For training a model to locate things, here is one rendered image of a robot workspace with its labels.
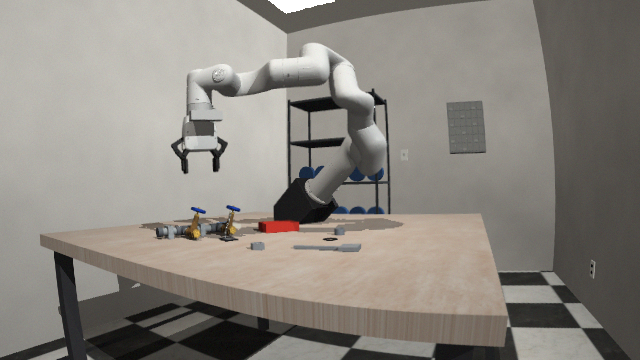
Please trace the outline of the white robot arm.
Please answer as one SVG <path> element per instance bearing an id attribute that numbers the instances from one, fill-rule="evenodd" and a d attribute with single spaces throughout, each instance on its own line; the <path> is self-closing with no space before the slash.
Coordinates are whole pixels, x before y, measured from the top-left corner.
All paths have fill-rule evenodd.
<path id="1" fill-rule="evenodd" d="M 327 205 L 355 167 L 365 176 L 377 174 L 387 149 L 386 139 L 373 121 L 374 98 L 358 88 L 353 65 L 339 54 L 324 45 L 308 43 L 300 49 L 298 58 L 273 59 L 252 72 L 236 74 L 226 64 L 192 70 L 187 75 L 186 112 L 189 121 L 220 122 L 223 111 L 213 108 L 212 90 L 237 97 L 279 88 L 319 86 L 327 80 L 333 101 L 352 111 L 348 111 L 348 135 L 340 148 L 316 177 L 305 183 L 307 194 Z"/>

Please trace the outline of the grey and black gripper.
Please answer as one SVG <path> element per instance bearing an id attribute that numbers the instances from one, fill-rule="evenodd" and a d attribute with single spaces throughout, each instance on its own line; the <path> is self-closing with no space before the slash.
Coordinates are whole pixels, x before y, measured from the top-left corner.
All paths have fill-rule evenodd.
<path id="1" fill-rule="evenodd" d="M 191 122 L 191 123 L 190 123 Z M 184 135 L 184 136 L 183 136 Z M 185 149 L 183 149 L 183 141 Z M 181 143 L 182 151 L 178 149 L 178 145 Z M 217 150 L 218 143 L 221 144 L 219 151 Z M 210 151 L 214 156 L 213 160 L 213 172 L 219 172 L 221 155 L 224 153 L 228 143 L 217 136 L 217 129 L 215 122 L 207 121 L 189 121 L 189 114 L 184 117 L 182 125 L 182 138 L 171 144 L 175 154 L 181 159 L 181 168 L 184 174 L 188 174 L 188 159 L 186 156 L 189 152 L 208 152 Z"/>

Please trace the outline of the grey hex nut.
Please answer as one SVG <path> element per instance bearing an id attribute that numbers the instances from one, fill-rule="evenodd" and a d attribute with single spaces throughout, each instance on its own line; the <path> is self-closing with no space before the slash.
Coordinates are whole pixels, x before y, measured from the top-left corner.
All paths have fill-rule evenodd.
<path id="1" fill-rule="evenodd" d="M 265 250 L 265 244 L 263 242 L 252 242 L 251 243 L 252 250 Z"/>

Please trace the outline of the grey pipe manifold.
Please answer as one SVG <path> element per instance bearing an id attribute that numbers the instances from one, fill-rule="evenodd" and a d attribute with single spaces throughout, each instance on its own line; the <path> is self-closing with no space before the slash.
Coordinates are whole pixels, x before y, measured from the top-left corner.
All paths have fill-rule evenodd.
<path id="1" fill-rule="evenodd" d="M 189 238 L 191 238 L 191 239 L 193 239 L 193 238 L 197 239 L 199 236 L 206 236 L 206 232 L 210 232 L 210 233 L 211 232 L 225 233 L 225 229 L 227 229 L 226 230 L 226 235 L 229 235 L 229 234 L 233 235 L 236 232 L 235 226 L 232 225 L 233 224 L 233 217 L 234 217 L 234 212 L 233 211 L 240 212 L 239 208 L 237 208 L 235 206 L 233 207 L 233 206 L 227 205 L 226 208 L 232 210 L 231 215 L 229 214 L 230 218 L 228 217 L 228 220 L 227 220 L 227 223 L 228 222 L 229 223 L 228 224 L 226 222 L 223 222 L 223 223 L 211 223 L 209 225 L 205 225 L 203 223 L 198 223 L 199 216 L 200 216 L 200 215 L 198 215 L 198 213 L 203 213 L 203 214 L 206 213 L 206 211 L 201 210 L 200 208 L 198 209 L 198 208 L 191 207 L 191 210 L 197 212 L 197 214 L 194 215 L 194 219 L 193 219 L 193 222 L 192 222 L 191 226 L 190 225 L 185 225 L 185 226 L 175 226 L 175 227 L 173 227 L 173 226 L 170 226 L 170 225 L 165 225 L 164 228 L 158 227 L 158 228 L 156 228 L 157 237 L 165 236 L 165 238 L 167 238 L 167 239 L 174 239 L 174 235 L 175 236 L 184 235 L 184 236 L 189 236 Z M 227 226 L 227 228 L 226 228 L 226 226 Z"/>

